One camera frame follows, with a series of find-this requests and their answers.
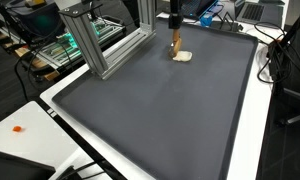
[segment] laptop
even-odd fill
[[[236,0],[234,2],[236,20],[249,24],[268,22],[279,27],[282,25],[283,7],[273,4],[261,4]],[[261,26],[274,27],[270,24]]]
[[[277,4],[277,5],[285,5],[285,2],[282,0],[260,0],[261,3],[269,3],[269,4]]]
[[[185,18],[199,20],[217,2],[218,0],[183,0],[181,11]],[[163,12],[170,13],[170,6],[167,6]]]

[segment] chair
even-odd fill
[[[283,91],[284,91],[284,93],[286,93],[286,94],[288,94],[288,95],[290,95],[292,97],[295,97],[296,99],[300,100],[300,93],[292,91],[290,89],[286,89],[286,88],[284,88]],[[296,123],[296,122],[299,122],[299,121],[300,121],[300,115],[286,120],[284,122],[284,124],[285,125],[289,125],[289,124],[293,124],[293,123]]]

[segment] aluminum frame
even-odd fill
[[[91,24],[88,15],[90,11],[80,9],[79,4],[77,4],[59,12],[61,19],[74,37],[90,71],[103,80],[108,79],[155,36],[155,1],[138,0],[138,9],[140,28],[104,53],[101,51],[98,44],[99,38]]]

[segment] desk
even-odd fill
[[[284,20],[289,1],[286,0],[284,8]],[[245,29],[251,28],[251,25],[243,24]],[[262,28],[265,31],[272,32],[273,35],[278,31],[270,28]],[[271,97],[271,86],[261,83],[257,79],[257,72],[266,61],[267,49],[264,45],[259,45],[257,53],[252,64],[249,81],[246,89],[246,95],[243,102],[237,135],[234,143],[231,163],[228,172],[228,180],[255,179],[259,156],[261,152],[264,128],[266,124],[268,108]],[[90,132],[86,127],[78,123],[69,116],[54,102],[52,97],[60,90],[65,88],[83,73],[88,71],[88,66],[84,65],[68,77],[52,86],[41,94],[43,99],[55,112],[57,112],[70,126],[72,126],[83,138],[85,138],[101,155],[103,155],[118,171],[127,179],[153,179],[149,174],[141,170],[115,149],[105,143],[101,138]]]
[[[16,125],[23,130],[13,132]],[[54,167],[56,173],[50,180],[56,179],[70,165],[79,168],[93,162],[35,102],[29,102],[0,122],[0,152]],[[102,171],[98,165],[93,165],[79,175],[87,177]],[[102,174],[95,179],[111,178]]]

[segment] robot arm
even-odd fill
[[[169,56],[171,58],[177,56],[182,44],[182,40],[180,38],[180,32],[179,32],[183,20],[181,6],[182,6],[182,0],[170,0],[171,14],[169,17],[169,28],[173,29],[173,35],[172,35],[173,44],[169,51]]]

